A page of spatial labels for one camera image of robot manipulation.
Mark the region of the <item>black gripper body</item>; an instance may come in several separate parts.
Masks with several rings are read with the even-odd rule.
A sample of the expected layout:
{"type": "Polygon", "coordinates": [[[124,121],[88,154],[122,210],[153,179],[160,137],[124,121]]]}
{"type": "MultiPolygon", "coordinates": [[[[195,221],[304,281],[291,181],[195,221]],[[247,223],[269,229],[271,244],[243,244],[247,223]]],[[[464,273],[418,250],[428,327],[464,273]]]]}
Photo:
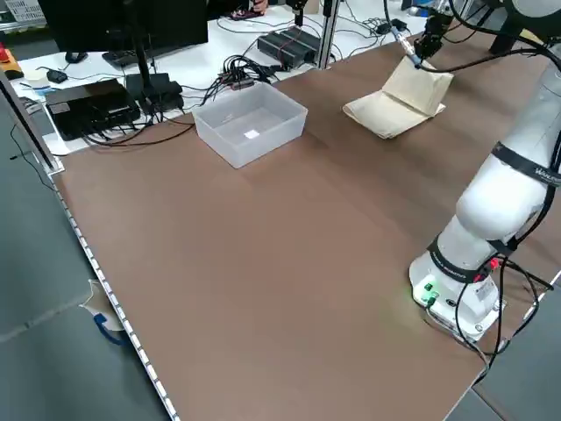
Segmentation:
{"type": "Polygon", "coordinates": [[[436,43],[445,33],[445,15],[432,14],[428,16],[422,41],[424,44],[436,43]]]}

